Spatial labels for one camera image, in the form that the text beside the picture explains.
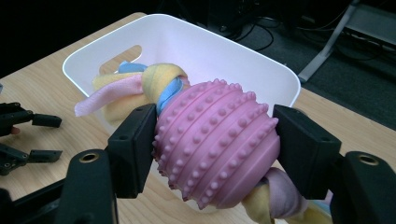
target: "white plastic bin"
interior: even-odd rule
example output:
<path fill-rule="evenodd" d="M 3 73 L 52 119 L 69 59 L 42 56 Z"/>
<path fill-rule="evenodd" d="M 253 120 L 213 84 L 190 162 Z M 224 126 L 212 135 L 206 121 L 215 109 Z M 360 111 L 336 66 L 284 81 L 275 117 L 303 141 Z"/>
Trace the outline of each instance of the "white plastic bin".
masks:
<path fill-rule="evenodd" d="M 259 103 L 267 103 L 269 115 L 274 104 L 292 106 L 301 85 L 286 66 L 201 27 L 168 15 L 152 14 L 132 21 L 77 50 L 64 61 L 64 74 L 88 97 L 99 68 L 133 46 L 140 46 L 135 63 L 174 63 L 189 75 L 191 85 L 225 79 L 255 91 Z M 101 113 L 96 113 L 110 134 Z"/>

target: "screw hole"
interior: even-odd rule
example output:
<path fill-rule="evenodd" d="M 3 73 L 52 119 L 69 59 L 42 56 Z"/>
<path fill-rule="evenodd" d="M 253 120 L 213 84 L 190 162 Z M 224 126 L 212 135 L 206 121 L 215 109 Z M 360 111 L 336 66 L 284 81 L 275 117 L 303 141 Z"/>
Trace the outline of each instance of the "screw hole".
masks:
<path fill-rule="evenodd" d="M 359 155 L 358 158 L 359 158 L 359 161 L 361 161 L 367 165 L 378 165 L 379 164 L 378 160 L 376 160 L 375 158 L 373 158 L 371 156 Z"/>
<path fill-rule="evenodd" d="M 79 158 L 79 161 L 83 162 L 83 163 L 87 163 L 87 162 L 96 161 L 97 159 L 99 159 L 99 154 L 88 153 L 88 154 L 84 155 L 83 157 Z"/>

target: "black cable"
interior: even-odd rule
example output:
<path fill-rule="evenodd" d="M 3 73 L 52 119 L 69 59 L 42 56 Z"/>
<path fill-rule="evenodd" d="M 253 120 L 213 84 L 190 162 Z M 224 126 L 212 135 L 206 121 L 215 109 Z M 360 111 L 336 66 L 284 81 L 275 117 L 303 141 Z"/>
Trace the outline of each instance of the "black cable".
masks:
<path fill-rule="evenodd" d="M 325 30 L 322 30 L 322 31 L 319 31 L 319 30 L 315 30 L 315 31 L 300 30 L 300 33 L 301 33 L 305 38 L 307 38 L 307 39 L 309 39 L 309 40 L 311 40 L 311 41 L 317 42 L 317 43 L 326 43 L 326 42 L 329 40 L 330 36 L 332 35 L 332 34 L 329 34 L 328 36 L 321 35 L 320 37 L 323 37 L 323 39 L 320 39 L 320 40 L 319 40 L 319 39 L 315 39 L 315 38 L 313 38 L 313 37 L 311 37 L 311 36 L 308 36 L 308 34 L 307 34 L 307 33 L 310 33 L 310 34 L 313 34 L 313 33 L 319 34 L 318 32 L 324 33 L 324 32 L 327 32 L 327 31 L 325 31 Z"/>
<path fill-rule="evenodd" d="M 235 42 L 239 42 L 239 41 L 245 39 L 248 35 L 251 34 L 251 32 L 254 30 L 254 27 L 255 27 L 255 26 L 256 26 L 256 24 L 253 23 L 252 26 L 250 27 L 249 31 L 247 31 L 246 34 L 244 34 L 243 36 L 240 36 L 240 37 L 236 38 L 234 41 L 235 41 Z"/>
<path fill-rule="evenodd" d="M 384 6 L 387 2 L 388 2 L 388 0 L 384 0 L 384 1 L 382 1 L 382 3 L 379 3 L 378 6 L 376 6 L 376 7 L 382 7 L 382 6 Z"/>
<path fill-rule="evenodd" d="M 264 47 L 261 47 L 259 49 L 254 49 L 256 51 L 260 51 L 263 49 L 267 49 L 269 48 L 273 43 L 274 43 L 274 35 L 263 25 L 256 23 L 256 26 L 261 27 L 264 31 L 266 31 L 268 33 L 268 35 L 271 37 L 270 43 L 268 43 L 267 45 L 265 45 Z"/>
<path fill-rule="evenodd" d="M 175 0 L 178 8 L 181 11 L 181 14 L 186 18 L 186 20 L 194 25 L 198 25 L 198 22 L 192 17 L 189 10 L 184 6 L 184 4 L 180 0 Z"/>
<path fill-rule="evenodd" d="M 243 28 L 239 28 L 239 29 L 233 30 L 231 33 L 225 35 L 224 37 L 231 39 L 231 40 L 235 40 L 242 34 L 242 32 L 243 32 Z"/>
<path fill-rule="evenodd" d="M 393 50 L 385 49 L 383 44 L 380 44 L 379 47 L 381 48 L 381 50 L 383 52 L 381 56 L 384 60 L 390 61 L 391 63 L 396 63 L 396 58 L 395 58 L 396 50 L 395 49 L 393 49 Z"/>
<path fill-rule="evenodd" d="M 344 8 L 332 21 L 329 21 L 327 24 L 322 25 L 320 27 L 316 27 L 316 28 L 304 28 L 304 27 L 297 27 L 297 29 L 299 30 L 305 30 L 305 31 L 332 31 L 334 30 L 334 28 L 331 29 L 325 29 L 326 27 L 331 26 L 333 23 L 335 23 L 341 16 L 344 15 L 344 13 L 347 11 L 347 8 Z"/>
<path fill-rule="evenodd" d="M 277 19 L 270 18 L 270 17 L 258 17 L 258 21 L 257 21 L 257 22 L 260 22 L 260 21 L 262 21 L 262 20 L 265 20 L 265 21 L 275 21 L 275 22 L 276 22 L 276 25 L 274 25 L 274 26 L 265 26 L 266 28 L 270 28 L 270 29 L 272 29 L 272 28 L 278 28 L 278 27 L 282 24 L 281 21 L 279 21 L 279 20 L 277 20 Z"/>
<path fill-rule="evenodd" d="M 383 44 L 380 44 L 380 46 L 381 46 L 381 49 L 384 50 L 386 53 L 389 53 L 389 54 L 396 53 L 396 47 L 393 48 L 393 47 L 387 46 L 387 48 L 385 49 L 385 46 Z"/>
<path fill-rule="evenodd" d="M 359 38 L 354 35 L 352 35 L 349 32 L 343 32 L 342 35 L 340 36 L 341 41 L 345 40 L 347 41 L 345 44 L 347 46 L 352 46 L 354 47 L 354 50 L 358 50 L 359 52 L 363 53 L 371 53 L 373 56 L 368 57 L 368 58 L 357 58 L 357 57 L 352 57 L 350 55 L 347 55 L 344 53 L 340 48 L 339 45 L 335 45 L 334 48 L 341 53 L 342 55 L 348 57 L 349 59 L 355 60 L 355 61 L 370 61 L 376 58 L 379 58 L 381 56 L 385 56 L 385 51 L 384 48 L 382 47 L 381 44 L 378 44 L 372 40 L 366 39 L 366 38 Z"/>

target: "black mechanical part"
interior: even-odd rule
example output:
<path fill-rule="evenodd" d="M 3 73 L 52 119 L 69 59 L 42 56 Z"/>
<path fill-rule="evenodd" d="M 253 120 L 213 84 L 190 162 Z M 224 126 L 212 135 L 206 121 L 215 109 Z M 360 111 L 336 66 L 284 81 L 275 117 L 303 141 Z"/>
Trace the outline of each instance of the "black mechanical part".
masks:
<path fill-rule="evenodd" d="M 273 117 L 279 119 L 280 164 L 306 199 L 324 199 L 341 141 L 300 110 L 275 105 Z"/>
<path fill-rule="evenodd" d="M 69 163 L 54 223 L 119 223 L 111 183 L 106 151 L 78 153 Z"/>
<path fill-rule="evenodd" d="M 65 179 L 15 202 L 9 194 L 2 197 L 2 220 L 14 224 L 118 223 L 117 190 L 130 198 L 143 192 L 153 159 L 156 122 L 155 105 L 138 107 L 110 136 L 105 150 L 90 149 L 74 156 Z M 125 185 L 115 189 L 115 183 Z"/>
<path fill-rule="evenodd" d="M 396 174 L 365 152 L 339 154 L 341 142 L 301 111 L 275 105 L 279 162 L 306 199 L 333 194 L 332 221 L 387 224 L 396 220 Z"/>
<path fill-rule="evenodd" d="M 156 106 L 143 105 L 131 113 L 108 139 L 108 156 L 118 198 L 136 198 L 143 191 L 152 164 Z"/>
<path fill-rule="evenodd" d="M 61 154 L 60 150 L 31 150 L 28 155 L 0 143 L 0 175 L 8 175 L 9 172 L 26 163 L 55 162 L 59 160 Z"/>
<path fill-rule="evenodd" d="M 0 136 L 11 133 L 12 126 L 28 121 L 32 125 L 59 128 L 62 119 L 53 115 L 35 114 L 32 110 L 25 110 L 20 103 L 0 104 Z"/>

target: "wooden table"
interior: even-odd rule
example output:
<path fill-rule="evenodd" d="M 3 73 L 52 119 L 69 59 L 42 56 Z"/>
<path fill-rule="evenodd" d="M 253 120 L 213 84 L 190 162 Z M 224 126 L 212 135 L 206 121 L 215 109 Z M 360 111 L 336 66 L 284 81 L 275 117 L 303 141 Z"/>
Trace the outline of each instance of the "wooden table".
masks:
<path fill-rule="evenodd" d="M 48 128 L 18 125 L 22 132 L 0 138 L 1 143 L 26 153 L 31 149 L 59 149 L 61 158 L 55 163 L 29 163 L 0 176 L 0 188 L 8 189 L 13 200 L 65 178 L 70 159 L 91 148 L 105 148 L 109 134 L 94 115 L 76 118 L 75 104 L 82 94 L 62 71 L 68 55 L 94 39 L 144 16 L 135 13 L 89 35 L 50 56 L 0 79 L 4 89 L 0 103 L 19 102 L 35 113 L 56 115 L 63 119 L 61 127 Z M 396 168 L 396 132 L 366 119 L 313 92 L 302 90 L 295 103 L 311 119 L 342 142 L 342 153 L 359 150 L 375 154 Z M 159 180 L 148 176 L 144 192 L 137 199 L 118 200 L 120 223 L 253 223 L 242 205 L 215 213 L 199 213 L 183 203 Z"/>

